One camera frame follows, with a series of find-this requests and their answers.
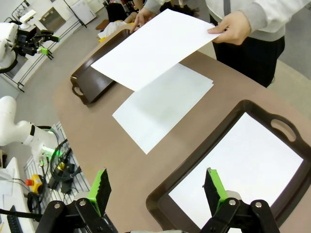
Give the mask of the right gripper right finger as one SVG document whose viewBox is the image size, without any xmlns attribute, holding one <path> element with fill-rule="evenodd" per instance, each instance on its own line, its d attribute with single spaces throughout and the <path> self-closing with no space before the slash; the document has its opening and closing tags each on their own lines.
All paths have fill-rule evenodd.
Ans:
<svg viewBox="0 0 311 233">
<path fill-rule="evenodd" d="M 212 217 L 202 233 L 227 233 L 231 228 L 243 233 L 278 233 L 279 228 L 269 204 L 254 200 L 250 204 L 229 197 L 217 170 L 207 168 L 203 185 Z"/>
</svg>

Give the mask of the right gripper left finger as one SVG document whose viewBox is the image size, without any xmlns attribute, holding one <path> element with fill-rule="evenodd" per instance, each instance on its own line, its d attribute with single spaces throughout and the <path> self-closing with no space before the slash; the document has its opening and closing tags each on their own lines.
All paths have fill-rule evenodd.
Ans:
<svg viewBox="0 0 311 233">
<path fill-rule="evenodd" d="M 70 204 L 51 201 L 40 220 L 40 232 L 73 233 L 78 229 L 87 233 L 116 233 L 118 230 L 106 214 L 111 191 L 104 168 L 98 172 L 85 197 L 77 197 Z"/>
</svg>

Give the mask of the person's right hand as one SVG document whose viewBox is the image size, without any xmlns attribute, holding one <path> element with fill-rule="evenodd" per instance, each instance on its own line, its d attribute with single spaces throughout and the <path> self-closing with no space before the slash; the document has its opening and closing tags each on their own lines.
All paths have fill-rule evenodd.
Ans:
<svg viewBox="0 0 311 233">
<path fill-rule="evenodd" d="M 130 30 L 130 34 L 132 34 L 138 27 L 144 26 L 147 22 L 153 19 L 160 11 L 150 11 L 146 7 L 143 7 L 137 14 L 134 24 Z"/>
</svg>

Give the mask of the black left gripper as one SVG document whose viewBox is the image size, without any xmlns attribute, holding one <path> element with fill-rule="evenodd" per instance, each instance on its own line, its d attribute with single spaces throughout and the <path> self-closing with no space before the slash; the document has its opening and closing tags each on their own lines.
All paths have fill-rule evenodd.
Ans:
<svg viewBox="0 0 311 233">
<path fill-rule="evenodd" d="M 30 55 L 34 56 L 36 53 L 41 53 L 44 55 L 49 54 L 49 50 L 43 46 L 35 48 L 35 43 L 32 41 L 34 36 L 37 33 L 36 26 L 30 26 L 29 28 L 22 30 L 18 29 L 17 31 L 17 40 L 16 40 L 16 50 L 19 55 L 25 56 Z M 36 35 L 36 38 L 42 39 L 43 42 L 52 41 L 59 42 L 60 38 L 54 35 L 54 32 L 48 30 L 41 30 L 39 34 Z"/>
</svg>

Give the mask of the person's left hand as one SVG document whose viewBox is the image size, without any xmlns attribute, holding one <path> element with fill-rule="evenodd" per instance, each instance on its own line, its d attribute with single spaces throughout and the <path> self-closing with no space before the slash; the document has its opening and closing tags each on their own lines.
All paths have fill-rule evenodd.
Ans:
<svg viewBox="0 0 311 233">
<path fill-rule="evenodd" d="M 241 45 L 251 33 L 250 23 L 242 11 L 225 16 L 217 26 L 208 29 L 209 34 L 219 34 L 213 42 Z"/>
</svg>

